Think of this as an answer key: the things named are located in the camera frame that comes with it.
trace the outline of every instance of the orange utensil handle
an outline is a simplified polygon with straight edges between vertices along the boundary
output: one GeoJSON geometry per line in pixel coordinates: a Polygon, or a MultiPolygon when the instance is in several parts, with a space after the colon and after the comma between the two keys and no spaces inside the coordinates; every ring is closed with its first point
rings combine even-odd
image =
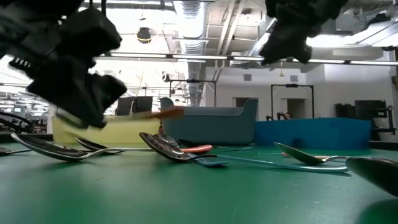
{"type": "Polygon", "coordinates": [[[188,152],[188,153],[198,153],[198,152],[208,152],[212,148],[213,148],[212,145],[204,145],[204,146],[197,146],[197,147],[181,149],[181,151],[188,152]]]}

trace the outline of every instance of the gray plastic bin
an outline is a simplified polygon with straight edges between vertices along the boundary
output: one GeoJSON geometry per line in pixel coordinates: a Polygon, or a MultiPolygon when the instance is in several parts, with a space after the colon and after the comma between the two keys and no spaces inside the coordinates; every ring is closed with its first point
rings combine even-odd
{"type": "MultiPolygon", "coordinates": [[[[257,100],[242,108],[184,107],[183,119],[165,119],[163,132],[174,139],[199,144],[248,145],[254,139],[257,100]]],[[[163,110],[174,106],[170,98],[160,99],[163,110]]]]}

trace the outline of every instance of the doorway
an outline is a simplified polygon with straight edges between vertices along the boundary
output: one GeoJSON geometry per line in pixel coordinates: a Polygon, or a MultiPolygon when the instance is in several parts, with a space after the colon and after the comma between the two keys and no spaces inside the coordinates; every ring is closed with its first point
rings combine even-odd
{"type": "Polygon", "coordinates": [[[286,99],[287,111],[292,119],[305,119],[305,99],[286,99]]]}
{"type": "MultiPolygon", "coordinates": [[[[244,104],[247,102],[247,100],[259,100],[258,98],[250,98],[250,97],[234,97],[233,98],[233,103],[235,105],[235,107],[243,107],[244,104]]],[[[257,115],[256,115],[256,121],[259,120],[259,105],[257,105],[257,115]]]]}

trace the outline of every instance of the table surface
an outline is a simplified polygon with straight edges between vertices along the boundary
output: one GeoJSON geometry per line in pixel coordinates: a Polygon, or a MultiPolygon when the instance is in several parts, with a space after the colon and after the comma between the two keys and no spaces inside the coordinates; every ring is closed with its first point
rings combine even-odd
{"type": "MultiPolygon", "coordinates": [[[[20,144],[2,144],[24,149],[20,144]]],[[[274,147],[218,154],[295,163],[274,147]]],[[[398,152],[307,151],[398,159],[398,152]]],[[[0,157],[1,223],[397,223],[398,199],[349,172],[319,174],[230,162],[176,164],[154,152],[67,163],[0,157]]]]}

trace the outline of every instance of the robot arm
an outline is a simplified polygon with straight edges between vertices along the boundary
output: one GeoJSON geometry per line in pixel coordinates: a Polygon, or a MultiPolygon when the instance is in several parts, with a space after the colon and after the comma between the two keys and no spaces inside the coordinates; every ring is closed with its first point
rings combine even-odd
{"type": "Polygon", "coordinates": [[[311,59],[307,37],[317,36],[322,25],[336,19],[348,0],[266,0],[267,15],[277,22],[260,55],[263,65],[293,57],[301,63],[311,59]]]}
{"type": "Polygon", "coordinates": [[[88,69],[94,57],[120,47],[121,37],[99,10],[77,12],[81,2],[0,0],[0,58],[14,56],[10,65],[34,80],[28,91],[76,116],[85,128],[103,128],[103,113],[127,89],[88,69]]]}

